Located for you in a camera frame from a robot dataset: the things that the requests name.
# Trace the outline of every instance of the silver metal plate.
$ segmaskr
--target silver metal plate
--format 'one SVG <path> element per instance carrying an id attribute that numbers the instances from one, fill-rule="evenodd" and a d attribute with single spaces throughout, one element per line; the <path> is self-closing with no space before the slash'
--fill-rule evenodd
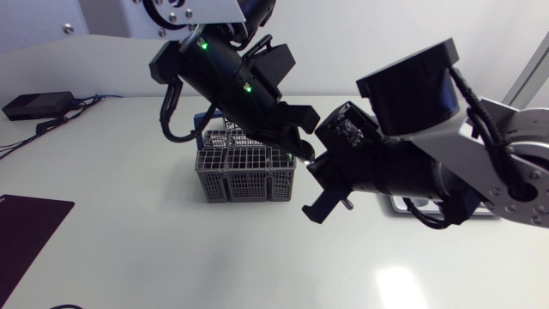
<path id="1" fill-rule="evenodd" d="M 159 13 L 175 24 L 243 22 L 237 0 L 186 0 L 180 8 L 157 1 Z M 142 0 L 2 0 L 0 53 L 85 34 L 123 38 L 180 40 L 187 27 L 167 30 L 149 17 Z"/>
<path id="2" fill-rule="evenodd" d="M 391 204 L 393 205 L 393 209 L 397 213 L 401 214 L 409 214 L 410 212 L 407 210 L 407 206 L 404 203 L 404 200 L 402 197 L 390 197 Z M 418 207 L 418 209 L 426 214 L 426 215 L 441 215 L 440 210 L 438 209 L 438 206 L 429 200 L 416 200 L 412 199 L 413 203 Z M 479 206 L 474 212 L 473 215 L 487 215 L 487 216 L 494 216 L 490 210 L 486 209 L 484 206 Z"/>
<path id="3" fill-rule="evenodd" d="M 72 34 L 63 31 L 70 24 Z M 0 1 L 0 53 L 88 34 L 75 0 Z"/>

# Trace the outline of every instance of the green led light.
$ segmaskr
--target green led light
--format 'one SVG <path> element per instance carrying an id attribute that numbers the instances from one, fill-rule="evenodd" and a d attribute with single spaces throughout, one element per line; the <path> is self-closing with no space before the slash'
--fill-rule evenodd
<path id="1" fill-rule="evenodd" d="M 251 86 L 249 83 L 246 83 L 244 85 L 244 90 L 249 94 L 251 92 Z"/>

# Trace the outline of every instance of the robotic arm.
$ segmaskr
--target robotic arm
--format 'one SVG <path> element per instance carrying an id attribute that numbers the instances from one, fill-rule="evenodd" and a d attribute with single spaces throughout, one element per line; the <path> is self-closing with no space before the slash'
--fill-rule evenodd
<path id="1" fill-rule="evenodd" d="M 438 201 L 442 220 L 407 200 L 433 228 L 461 224 L 480 203 L 549 227 L 549 110 L 477 99 L 452 67 L 457 60 L 449 39 L 357 81 L 377 119 L 347 102 L 316 130 L 328 151 L 308 166 L 324 188 L 303 207 L 311 220 L 323 222 L 339 201 L 347 206 L 351 191 L 369 191 Z M 469 108 L 459 105 L 452 80 Z"/>
<path id="2" fill-rule="evenodd" d="M 519 111 L 479 100 L 453 67 L 458 57 L 450 39 L 357 81 L 376 118 L 347 102 L 317 128 L 311 106 L 281 101 L 277 86 L 295 65 L 287 45 L 272 46 L 268 35 L 238 54 L 274 7 L 275 0 L 59 0 L 47 6 L 7 0 L 0 4 L 9 12 L 0 21 L 7 42 L 0 52 L 90 33 L 169 40 L 150 64 L 155 81 L 167 85 L 164 135 L 193 140 L 215 109 L 222 110 L 249 137 L 310 163 L 324 192 L 303 211 L 318 223 L 339 201 L 351 209 L 351 191 L 368 191 L 437 201 L 443 219 L 407 200 L 433 228 L 462 223 L 480 203 L 503 218 L 549 227 L 549 109 Z M 196 131 L 174 136 L 169 122 L 182 80 L 212 106 Z M 453 83 L 468 106 L 458 101 Z M 315 158 L 298 127 L 315 131 L 327 151 Z"/>

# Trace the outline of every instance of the black mat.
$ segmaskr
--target black mat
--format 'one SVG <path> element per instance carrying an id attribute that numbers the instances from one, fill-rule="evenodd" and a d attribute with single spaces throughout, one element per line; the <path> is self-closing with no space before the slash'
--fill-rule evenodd
<path id="1" fill-rule="evenodd" d="M 74 205 L 42 198 L 0 197 L 0 307 Z"/>

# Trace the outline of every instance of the white wall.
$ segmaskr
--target white wall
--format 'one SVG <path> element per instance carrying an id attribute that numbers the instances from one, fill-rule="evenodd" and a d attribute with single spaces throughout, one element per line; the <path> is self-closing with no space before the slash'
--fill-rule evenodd
<path id="1" fill-rule="evenodd" d="M 453 37 L 469 83 L 501 100 L 549 30 L 547 12 L 547 0 L 279 0 L 258 36 L 288 43 L 298 62 L 281 84 L 285 95 L 357 94 L 356 79 Z M 88 36 L 2 54 L 0 105 L 60 90 L 160 96 L 148 62 L 161 45 Z M 536 104 L 549 106 L 543 95 Z"/>

